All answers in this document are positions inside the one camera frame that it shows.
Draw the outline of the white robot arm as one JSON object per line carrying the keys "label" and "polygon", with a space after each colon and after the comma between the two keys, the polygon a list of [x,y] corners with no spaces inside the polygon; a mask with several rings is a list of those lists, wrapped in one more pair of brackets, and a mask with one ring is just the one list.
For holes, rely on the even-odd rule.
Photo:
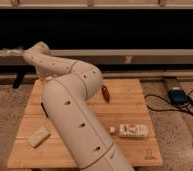
{"label": "white robot arm", "polygon": [[135,171],[87,105],[102,87],[101,71],[81,60],[54,57],[44,42],[23,53],[43,80],[45,113],[80,171]]}

